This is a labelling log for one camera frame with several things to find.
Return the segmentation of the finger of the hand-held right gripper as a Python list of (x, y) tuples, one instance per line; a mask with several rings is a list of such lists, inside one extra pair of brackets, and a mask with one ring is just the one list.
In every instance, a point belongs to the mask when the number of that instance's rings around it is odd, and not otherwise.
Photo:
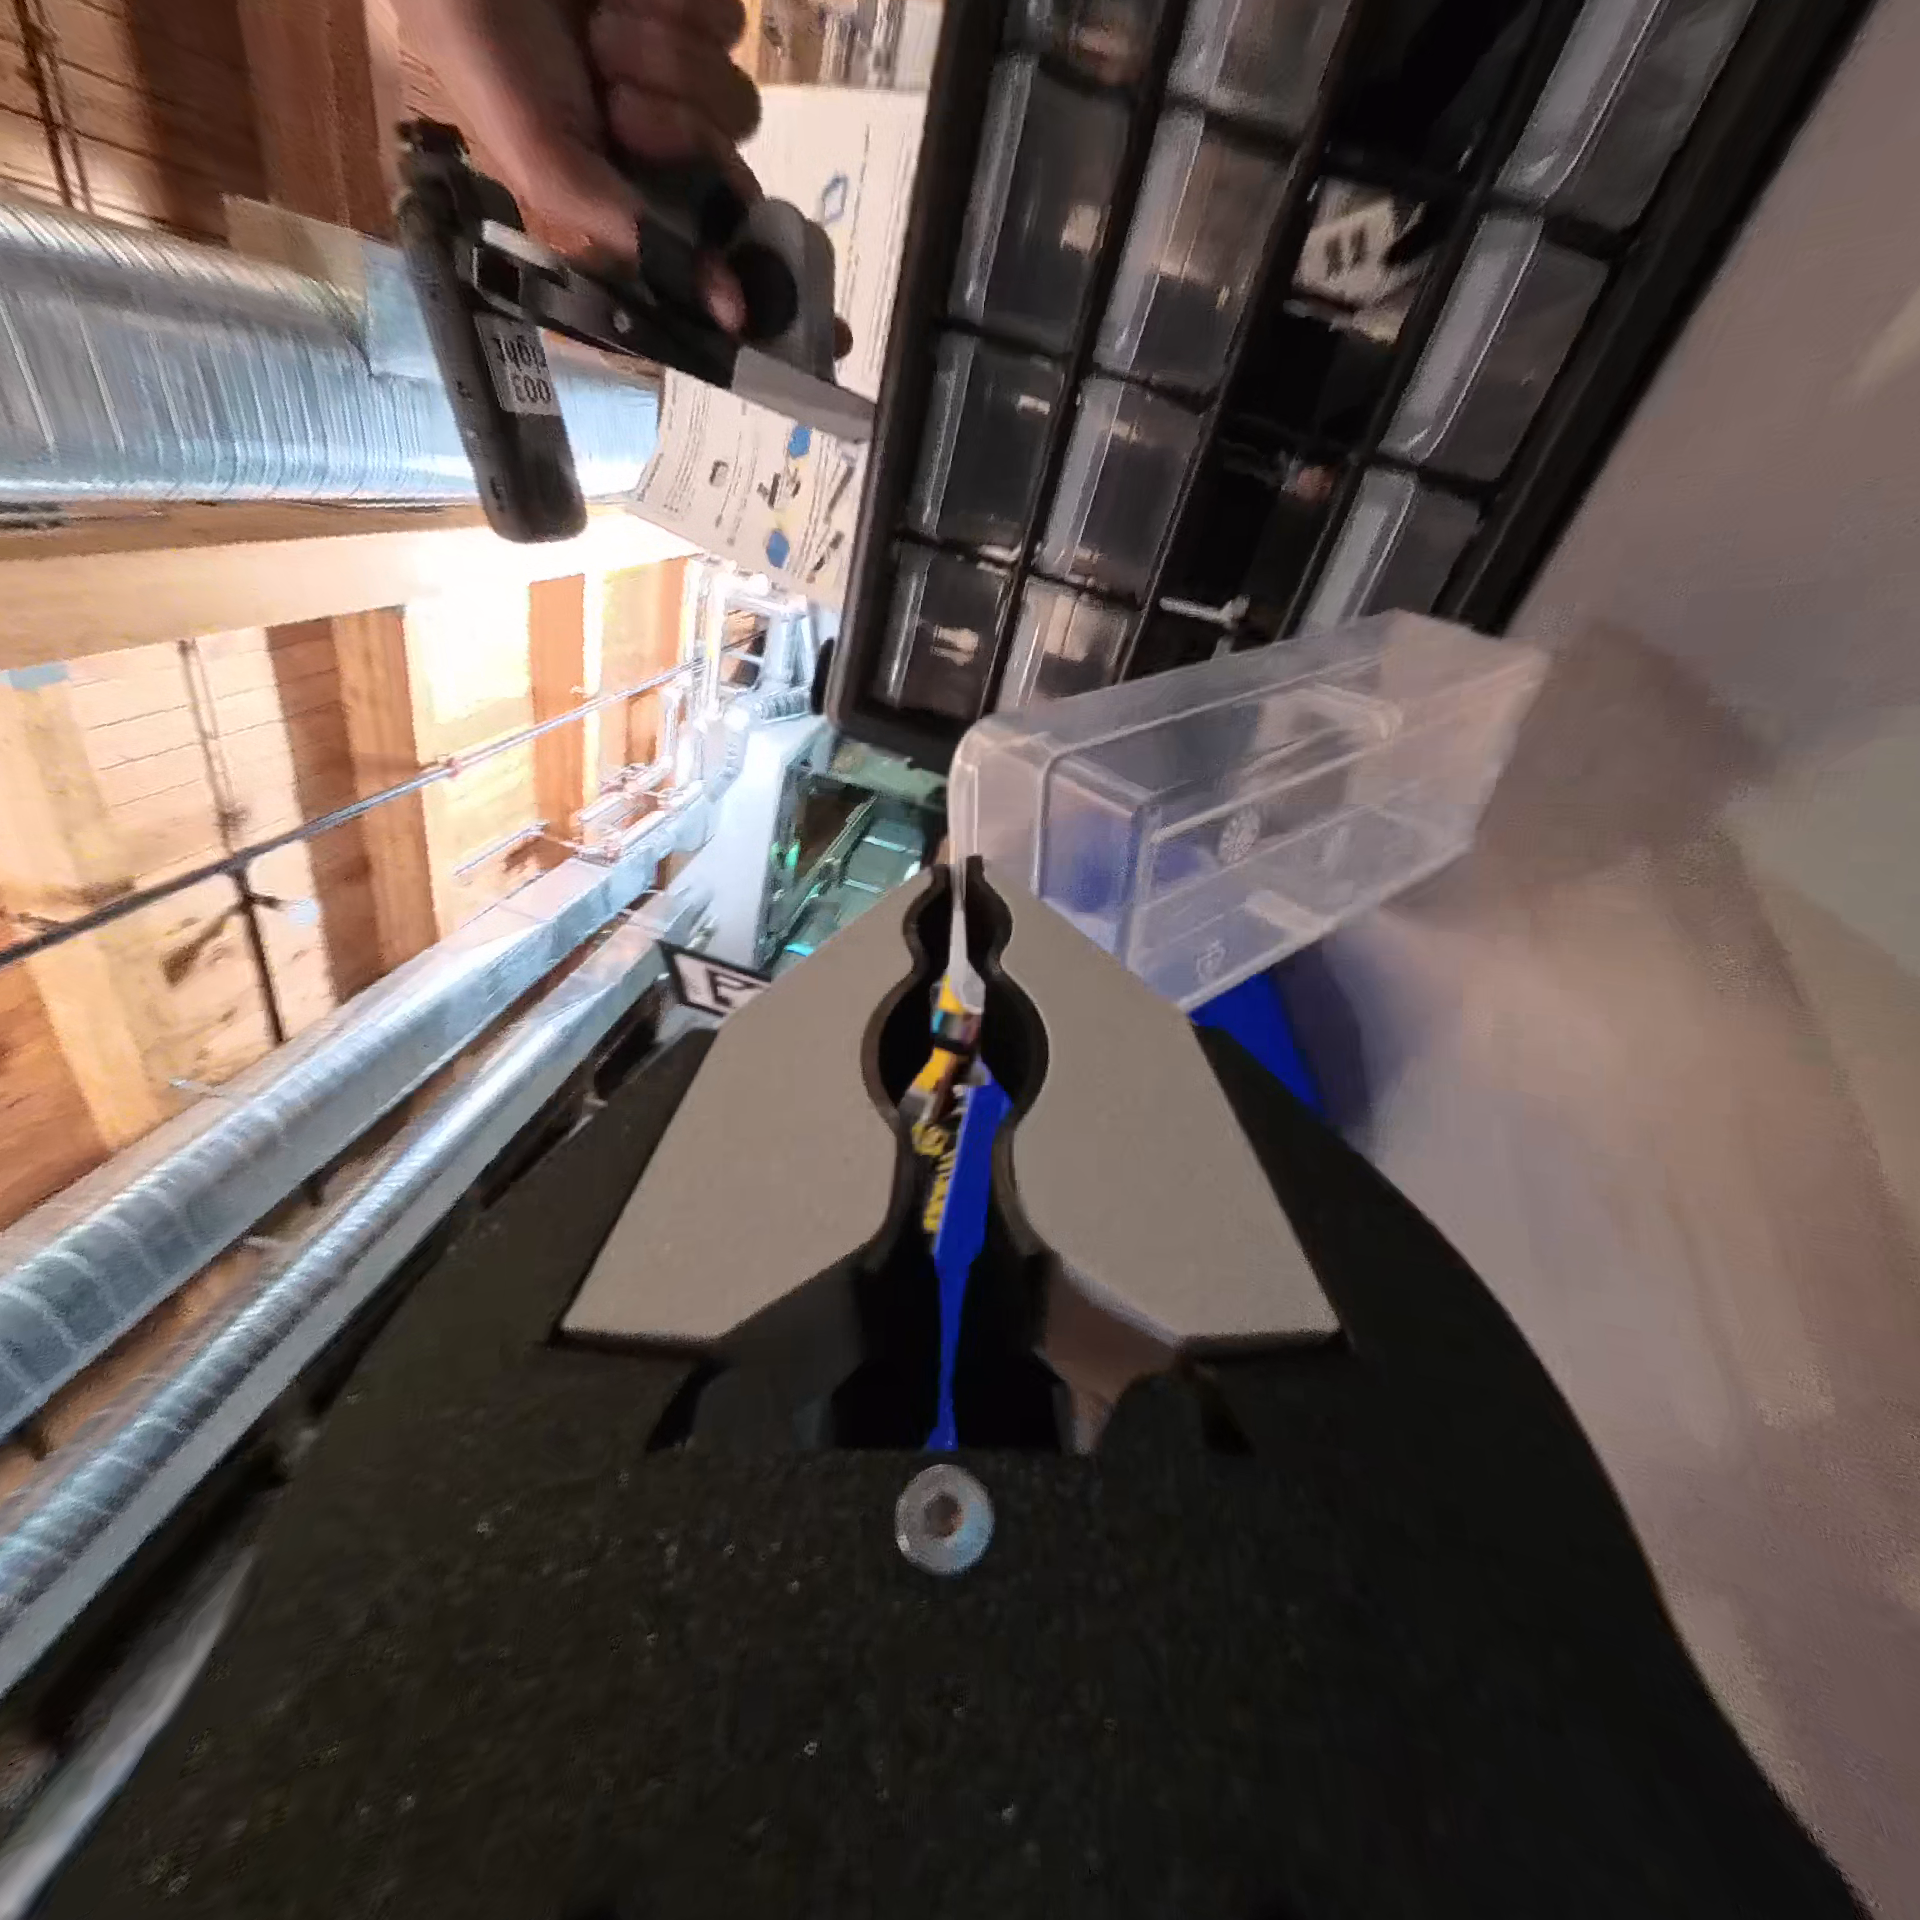
[(737, 348), (731, 393), (746, 403), (847, 443), (872, 443), (873, 401), (754, 348)]

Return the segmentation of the white instruction poster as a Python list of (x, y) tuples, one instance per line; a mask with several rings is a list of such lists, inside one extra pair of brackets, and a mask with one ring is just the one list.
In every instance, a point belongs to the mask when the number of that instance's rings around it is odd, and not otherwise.
[[(864, 401), (881, 393), (927, 109), (924, 89), (771, 85), (744, 151), (762, 191), (832, 241), (834, 312), (850, 332), (837, 379)], [(866, 457), (864, 447), (666, 370), (636, 507), (719, 561), (842, 609)]]

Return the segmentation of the person's right hand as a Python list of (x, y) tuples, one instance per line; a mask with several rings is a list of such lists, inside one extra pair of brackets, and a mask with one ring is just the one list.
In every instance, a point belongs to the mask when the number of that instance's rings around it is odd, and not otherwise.
[(634, 277), (649, 203), (631, 168), (708, 165), (744, 201), (762, 101), (735, 63), (735, 3), (402, 3), (402, 45), (543, 241)]

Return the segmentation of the thin metal rod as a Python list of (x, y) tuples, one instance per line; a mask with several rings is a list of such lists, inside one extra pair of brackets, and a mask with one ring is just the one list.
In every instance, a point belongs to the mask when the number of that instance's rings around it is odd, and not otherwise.
[(220, 882), (231, 891), (234, 908), (244, 911), (250, 906), (257, 906), (266, 897), (253, 888), (253, 866), (272, 858), (275, 853), (288, 848), (306, 848), (308, 844), (320, 842), (323, 837), (364, 824), (369, 817), (391, 810), (404, 801), (417, 801), (434, 786), (455, 785), (512, 753), (531, 751), (549, 737), (578, 730), (585, 725), (585, 721), (604, 711), (684, 684), (687, 680), (691, 680), (691, 674), (691, 663), (675, 663), (667, 669), (657, 672), (647, 680), (601, 691), (573, 708), (560, 711), (543, 722), (520, 728), (517, 732), (495, 737), (465, 753), (452, 753), (433, 760), (423, 771), (393, 785), (379, 786), (361, 801), (353, 801), (329, 811), (323, 811), (320, 817), (306, 818), (295, 828), (247, 842), (223, 858), (212, 858), (168, 880), (135, 888), (133, 891), (114, 897), (107, 904), (96, 906), (75, 919), (40, 923), (33, 936), (17, 940), (3, 948), (3, 970), (31, 964), (96, 932), (107, 932), (109, 929), (117, 929), (140, 915), (147, 915), (160, 906), (176, 900), (178, 897), (192, 893), (212, 882)]

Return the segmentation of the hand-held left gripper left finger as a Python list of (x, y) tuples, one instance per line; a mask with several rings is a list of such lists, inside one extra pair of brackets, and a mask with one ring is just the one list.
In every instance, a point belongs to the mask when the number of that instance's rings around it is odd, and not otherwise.
[(906, 1210), (881, 1034), (928, 975), (948, 874), (898, 884), (729, 1012), (560, 1320), (568, 1343), (860, 1365), (860, 1283)]

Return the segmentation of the blue plastic bin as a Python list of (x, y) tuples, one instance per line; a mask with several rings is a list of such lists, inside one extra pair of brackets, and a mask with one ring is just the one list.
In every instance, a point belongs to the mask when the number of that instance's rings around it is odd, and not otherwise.
[[(992, 1165), (1013, 1100), (980, 1059), (954, 986), (940, 987), (936, 1012), (938, 1044), (903, 1098), (903, 1116), (920, 1161), (920, 1231), (938, 1290), (938, 1388), (927, 1448), (954, 1455), (970, 1443), (963, 1371), (977, 1279), (992, 1272)], [(1274, 975), (1202, 1001), (1188, 1023), (1235, 1040), (1311, 1116), (1330, 1116)]]

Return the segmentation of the silver ribbed duct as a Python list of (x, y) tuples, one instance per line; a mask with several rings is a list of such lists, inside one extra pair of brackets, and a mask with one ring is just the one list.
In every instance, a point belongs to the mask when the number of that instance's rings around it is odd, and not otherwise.
[(402, 251), (268, 208), (295, 263), (3, 207), (3, 499), (473, 505)]

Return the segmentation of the clear plastic drawer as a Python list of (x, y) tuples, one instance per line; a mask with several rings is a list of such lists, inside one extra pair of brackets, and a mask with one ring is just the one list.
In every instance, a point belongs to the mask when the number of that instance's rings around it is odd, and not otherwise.
[(952, 850), (1186, 1010), (1466, 858), (1546, 647), (1413, 613), (979, 721)]

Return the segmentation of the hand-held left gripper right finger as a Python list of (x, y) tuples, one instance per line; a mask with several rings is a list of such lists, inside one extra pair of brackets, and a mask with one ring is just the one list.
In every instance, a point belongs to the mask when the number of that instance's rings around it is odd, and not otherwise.
[(972, 858), (960, 941), (1009, 1113), (963, 1320), (963, 1386), (1033, 1365), (1059, 1411), (1213, 1361), (1329, 1353), (1338, 1311), (1205, 1049), (1208, 1032)]

